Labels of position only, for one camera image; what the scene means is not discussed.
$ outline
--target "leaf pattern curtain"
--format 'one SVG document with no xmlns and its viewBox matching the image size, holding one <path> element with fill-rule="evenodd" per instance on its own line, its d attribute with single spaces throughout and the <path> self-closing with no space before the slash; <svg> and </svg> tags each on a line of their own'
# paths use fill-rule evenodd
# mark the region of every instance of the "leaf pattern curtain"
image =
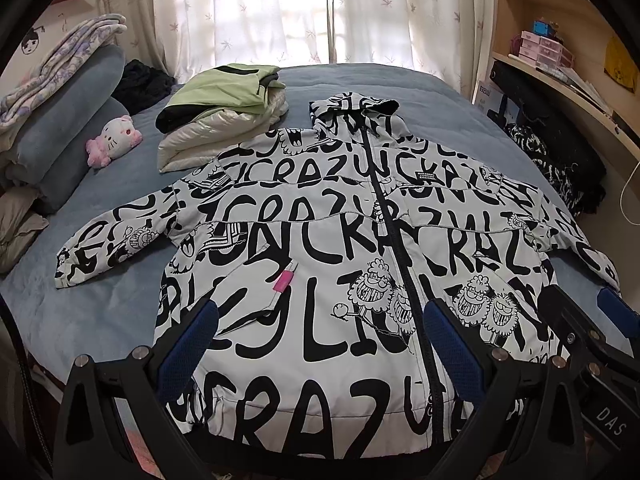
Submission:
<svg viewBox="0 0 640 480">
<path fill-rule="evenodd" d="M 180 82 L 230 62 L 375 62 L 431 73 L 467 97 L 484 77 L 494 18 L 494 0 L 104 3 L 130 19 L 127 54 L 162 64 Z"/>
</svg>

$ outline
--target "plush toy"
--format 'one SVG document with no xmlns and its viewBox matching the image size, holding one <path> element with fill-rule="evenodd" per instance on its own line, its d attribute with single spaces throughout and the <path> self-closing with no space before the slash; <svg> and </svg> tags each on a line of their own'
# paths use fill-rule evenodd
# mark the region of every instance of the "plush toy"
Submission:
<svg viewBox="0 0 640 480">
<path fill-rule="evenodd" d="M 87 164 L 92 168 L 104 168 L 114 158 L 119 158 L 142 142 L 142 134 L 133 127 L 128 115 L 112 119 L 105 124 L 102 133 L 89 139 L 85 148 L 89 155 Z"/>
</svg>

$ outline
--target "blue blanket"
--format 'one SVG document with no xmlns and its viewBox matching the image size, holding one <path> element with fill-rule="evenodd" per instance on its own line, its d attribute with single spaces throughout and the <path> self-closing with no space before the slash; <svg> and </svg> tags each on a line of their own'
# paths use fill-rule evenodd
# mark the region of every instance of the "blue blanket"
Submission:
<svg viewBox="0 0 640 480">
<path fill-rule="evenodd" d="M 507 176 L 535 184 L 557 205 L 562 202 L 535 165 L 514 142 L 465 98 L 439 79 L 403 68 L 342 64 L 283 69 L 289 113 L 284 126 L 310 127 L 308 102 L 354 91 L 400 103 L 399 115 L 411 132 L 435 140 L 493 166 Z M 27 348 L 63 382 L 75 356 L 96 361 L 126 356 L 151 344 L 158 313 L 162 270 L 175 253 L 167 239 L 109 272 L 73 288 L 56 290 L 56 253 L 86 222 L 100 213 L 154 192 L 185 172 L 160 174 L 156 168 L 156 115 L 169 98 L 134 117 L 144 141 L 102 170 L 91 170 L 73 196 L 53 216 L 0 290 Z M 568 251 L 552 256 L 562 288 L 591 316 L 613 345 L 630 352 L 625 340 L 596 306 L 601 285 Z"/>
</svg>

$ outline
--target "hooded jacket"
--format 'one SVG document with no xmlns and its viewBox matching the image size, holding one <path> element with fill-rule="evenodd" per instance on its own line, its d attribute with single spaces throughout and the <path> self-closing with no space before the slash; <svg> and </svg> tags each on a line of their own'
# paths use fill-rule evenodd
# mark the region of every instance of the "hooded jacket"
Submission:
<svg viewBox="0 0 640 480">
<path fill-rule="evenodd" d="M 430 299 L 514 358 L 543 361 L 558 348 L 536 313 L 556 282 L 547 251 L 575 251 L 619 289 L 609 259 L 538 188 L 413 137 L 397 109 L 354 93 L 313 102 L 311 129 L 243 142 L 59 252 L 61 287 L 160 234 L 178 247 L 156 340 L 203 296 L 220 314 L 169 405 L 183 432 L 294 456 L 426 455 L 470 409 L 424 334 Z"/>
</svg>

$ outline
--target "silver bolt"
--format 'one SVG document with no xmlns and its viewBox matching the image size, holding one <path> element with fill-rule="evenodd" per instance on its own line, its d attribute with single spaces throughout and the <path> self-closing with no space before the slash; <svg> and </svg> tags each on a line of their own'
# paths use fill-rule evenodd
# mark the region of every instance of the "silver bolt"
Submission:
<svg viewBox="0 0 640 480">
<path fill-rule="evenodd" d="M 134 359 L 144 359 L 149 355 L 149 348 L 147 346 L 136 346 L 131 352 Z"/>
<path fill-rule="evenodd" d="M 589 363 L 589 371 L 596 377 L 600 375 L 600 367 L 596 363 Z"/>
<path fill-rule="evenodd" d="M 89 362 L 89 356 L 86 354 L 79 355 L 78 357 L 76 357 L 76 360 L 74 361 L 74 363 L 78 368 L 82 368 L 88 362 Z"/>
<path fill-rule="evenodd" d="M 559 355 L 554 355 L 551 358 L 551 363 L 556 368 L 564 368 L 566 366 L 566 361 L 564 360 L 564 358 L 562 356 L 559 356 Z"/>
<path fill-rule="evenodd" d="M 491 350 L 491 356 L 496 361 L 506 361 L 509 358 L 509 352 L 507 352 L 504 348 L 494 348 Z"/>
</svg>

